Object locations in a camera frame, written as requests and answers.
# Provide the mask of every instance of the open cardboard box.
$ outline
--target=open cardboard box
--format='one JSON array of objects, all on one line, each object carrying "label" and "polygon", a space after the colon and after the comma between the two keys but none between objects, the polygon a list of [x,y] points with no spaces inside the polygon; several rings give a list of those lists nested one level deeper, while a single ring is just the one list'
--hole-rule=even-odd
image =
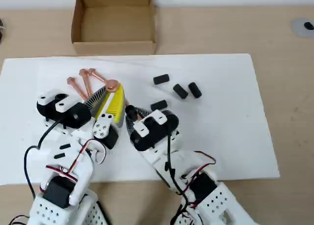
[{"label": "open cardboard box", "polygon": [[77,0],[72,43],[79,55],[155,53],[152,0]]}]

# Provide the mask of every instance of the wooden table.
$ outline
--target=wooden table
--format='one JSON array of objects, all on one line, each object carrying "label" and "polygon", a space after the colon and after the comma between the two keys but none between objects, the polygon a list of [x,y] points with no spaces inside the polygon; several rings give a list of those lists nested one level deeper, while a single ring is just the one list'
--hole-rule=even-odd
[{"label": "wooden table", "polygon": [[[0,11],[0,17],[7,25],[0,64],[9,57],[76,55],[71,11]],[[314,7],[163,8],[156,13],[158,54],[251,54],[281,178],[226,184],[265,225],[313,224],[314,39],[291,32],[290,22],[298,17],[313,20]],[[161,182],[93,184],[92,189],[115,225],[167,225],[179,203]],[[26,185],[1,186],[0,195],[3,224],[28,213],[32,199]]]}]

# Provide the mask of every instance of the copper bolt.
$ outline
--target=copper bolt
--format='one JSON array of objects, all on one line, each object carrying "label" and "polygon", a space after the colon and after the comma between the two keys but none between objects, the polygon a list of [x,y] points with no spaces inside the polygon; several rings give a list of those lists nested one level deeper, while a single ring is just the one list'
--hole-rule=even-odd
[{"label": "copper bolt", "polygon": [[78,84],[76,84],[76,82],[75,82],[75,78],[73,78],[73,77],[69,77],[69,78],[67,78],[67,83],[69,84],[69,85],[71,85],[74,89],[75,89],[75,91],[82,97],[82,99],[84,100],[84,101],[86,101],[88,98],[87,98],[87,96],[85,95],[85,93],[81,90],[81,88],[78,86]]},{"label": "copper bolt", "polygon": [[92,96],[93,91],[92,87],[90,86],[90,81],[89,81],[89,72],[87,69],[80,69],[79,75],[83,78],[84,84],[87,90],[87,95],[88,97]]},{"label": "copper bolt", "polygon": [[101,75],[99,74],[96,69],[91,68],[88,70],[89,74],[96,77],[97,79],[99,79],[100,81],[102,81],[103,83],[107,84],[107,80]]}]

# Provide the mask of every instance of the black wire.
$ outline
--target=black wire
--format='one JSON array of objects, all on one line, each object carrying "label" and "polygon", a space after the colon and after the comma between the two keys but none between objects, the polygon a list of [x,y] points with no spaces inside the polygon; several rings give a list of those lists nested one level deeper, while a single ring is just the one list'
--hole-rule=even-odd
[{"label": "black wire", "polygon": [[25,173],[25,177],[26,177],[26,180],[27,180],[27,183],[28,183],[28,186],[30,188],[30,191],[33,195],[33,199],[35,199],[35,191],[34,191],[34,188],[33,186],[31,185],[30,183],[30,180],[29,180],[29,177],[28,177],[28,173],[27,173],[27,154],[28,152],[33,149],[33,148],[37,148],[37,146],[30,146],[29,148],[27,148],[27,150],[25,151],[25,154],[24,154],[24,173]]},{"label": "black wire", "polygon": [[43,136],[41,136],[39,142],[38,142],[38,145],[37,146],[30,146],[29,148],[27,148],[27,150],[25,151],[25,154],[24,154],[24,173],[25,173],[25,177],[26,177],[26,180],[27,180],[27,183],[28,183],[28,186],[30,188],[30,191],[32,193],[32,196],[33,196],[33,199],[35,199],[36,195],[35,195],[35,191],[34,191],[34,188],[33,186],[31,185],[31,182],[29,180],[29,176],[28,176],[28,172],[27,172],[27,155],[28,155],[28,152],[31,150],[31,149],[38,149],[40,150],[41,148],[41,144],[43,143],[45,137],[50,133],[51,130],[53,130],[54,127],[57,126],[57,124],[59,124],[63,119],[60,119],[56,122],[54,122],[47,130],[46,132],[44,132]]},{"label": "black wire", "polygon": [[175,180],[175,169],[173,169],[173,168],[171,167],[170,144],[171,144],[171,133],[168,133],[167,160],[168,160],[168,167],[169,167],[169,171],[170,171],[170,177],[171,177],[171,179],[172,179],[172,181],[173,181],[173,184],[176,186],[176,188],[177,188],[178,191],[180,192],[180,195],[182,195],[182,196],[184,197],[184,199],[185,199],[185,205],[184,205],[183,209],[180,210],[180,207],[179,207],[179,209],[178,209],[178,211],[176,212],[175,216],[174,216],[174,217],[171,219],[171,221],[170,221],[170,225],[173,225],[173,224],[176,222],[178,216],[179,216],[180,214],[182,214],[182,213],[186,210],[186,208],[187,208],[189,202],[188,202],[188,198],[187,198],[185,192],[181,189],[181,187],[177,184],[177,182],[176,182],[176,180]]},{"label": "black wire", "polygon": [[13,222],[14,222],[14,220],[16,220],[17,218],[20,218],[20,217],[24,217],[24,218],[29,219],[29,216],[26,216],[26,215],[18,215],[18,216],[16,216],[16,217],[14,217],[14,218],[9,222],[9,225],[12,225]]},{"label": "black wire", "polygon": [[37,148],[40,150],[41,148],[41,144],[43,143],[45,137],[50,133],[51,130],[53,130],[54,127],[57,126],[57,124],[59,124],[63,119],[61,118],[60,120],[56,121],[53,123],[53,125],[51,125],[47,130],[46,132],[44,132],[43,136],[41,136],[39,142],[38,142],[38,146]]},{"label": "black wire", "polygon": [[22,222],[14,222],[14,223],[12,223],[12,225],[14,225],[14,224],[26,225],[25,223],[22,223]]}]

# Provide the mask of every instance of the black foam piece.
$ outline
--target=black foam piece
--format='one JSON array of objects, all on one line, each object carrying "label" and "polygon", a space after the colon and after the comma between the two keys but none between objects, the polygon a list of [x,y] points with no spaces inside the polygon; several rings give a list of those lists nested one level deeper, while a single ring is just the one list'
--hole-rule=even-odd
[{"label": "black foam piece", "polygon": [[188,95],[188,92],[181,87],[181,85],[176,84],[173,86],[173,90],[180,96],[180,98],[185,99]]},{"label": "black foam piece", "polygon": [[161,101],[158,101],[158,102],[155,102],[153,104],[151,104],[151,110],[152,111],[155,111],[155,110],[161,110],[161,109],[164,109],[168,106],[166,100],[161,100]]},{"label": "black foam piece", "polygon": [[202,95],[201,90],[197,87],[195,82],[190,83],[188,87],[195,98],[198,99]]},{"label": "black foam piece", "polygon": [[154,77],[154,84],[162,84],[164,82],[168,82],[170,80],[168,74],[160,75]]}]

